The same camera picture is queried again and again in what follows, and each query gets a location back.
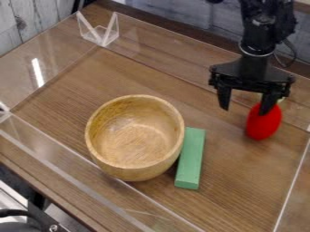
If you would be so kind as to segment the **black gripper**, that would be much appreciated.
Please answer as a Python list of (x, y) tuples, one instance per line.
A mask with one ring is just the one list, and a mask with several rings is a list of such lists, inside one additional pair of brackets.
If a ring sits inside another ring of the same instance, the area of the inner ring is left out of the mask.
[(272, 65), (268, 58), (241, 57), (233, 62), (213, 65), (210, 72), (209, 84), (217, 89), (221, 108), (229, 110), (234, 90), (260, 92), (264, 93), (261, 116), (273, 110), (281, 96), (289, 95), (296, 83), (296, 77)]

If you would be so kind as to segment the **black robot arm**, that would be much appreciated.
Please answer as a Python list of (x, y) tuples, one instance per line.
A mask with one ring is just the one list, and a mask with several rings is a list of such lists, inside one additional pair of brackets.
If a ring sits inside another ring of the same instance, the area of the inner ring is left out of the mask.
[(231, 92), (241, 90), (262, 94), (260, 114), (266, 115), (289, 97), (296, 77), (270, 62), (277, 45), (285, 43), (298, 24), (294, 0), (240, 0), (244, 34), (240, 41), (241, 57), (210, 67), (209, 84), (217, 89), (219, 106), (229, 110)]

